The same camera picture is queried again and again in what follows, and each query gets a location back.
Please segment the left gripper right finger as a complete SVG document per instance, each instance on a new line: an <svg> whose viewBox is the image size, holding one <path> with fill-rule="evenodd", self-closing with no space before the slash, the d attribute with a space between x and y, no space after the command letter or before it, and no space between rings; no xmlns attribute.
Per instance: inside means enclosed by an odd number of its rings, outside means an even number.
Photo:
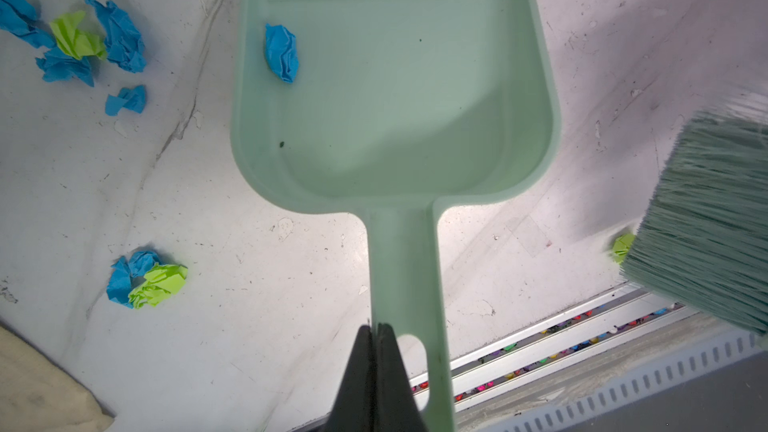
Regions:
<svg viewBox="0 0 768 432"><path fill-rule="evenodd" d="M426 431L416 406L405 366L391 325L380 323L374 338L376 385L374 430Z"/></svg>

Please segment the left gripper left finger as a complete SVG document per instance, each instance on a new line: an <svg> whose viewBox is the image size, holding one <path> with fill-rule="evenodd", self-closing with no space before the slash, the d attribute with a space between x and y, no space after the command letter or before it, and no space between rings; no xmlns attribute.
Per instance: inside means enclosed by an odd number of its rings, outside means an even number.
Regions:
<svg viewBox="0 0 768 432"><path fill-rule="evenodd" d="M326 422L330 432L372 431L375 418L376 354L373 334L361 326Z"/></svg>

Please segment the green plastic dustpan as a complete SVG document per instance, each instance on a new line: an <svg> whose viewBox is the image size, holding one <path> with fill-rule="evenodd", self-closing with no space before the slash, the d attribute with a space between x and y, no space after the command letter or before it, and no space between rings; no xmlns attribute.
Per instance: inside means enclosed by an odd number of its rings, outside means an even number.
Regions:
<svg viewBox="0 0 768 432"><path fill-rule="evenodd" d="M553 161L560 112L536 0L240 0L239 13L242 176L284 209L364 223L372 321L421 341L423 420L453 430L437 224L522 193ZM267 65L266 24L296 36L293 83Z"/></svg>

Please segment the green hand brush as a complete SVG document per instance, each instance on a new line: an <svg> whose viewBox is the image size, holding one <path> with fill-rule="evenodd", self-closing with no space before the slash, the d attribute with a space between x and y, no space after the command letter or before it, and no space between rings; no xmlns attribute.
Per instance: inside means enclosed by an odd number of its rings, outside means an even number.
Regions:
<svg viewBox="0 0 768 432"><path fill-rule="evenodd" d="M621 266L629 280L767 339L767 98L682 127Z"/></svg>

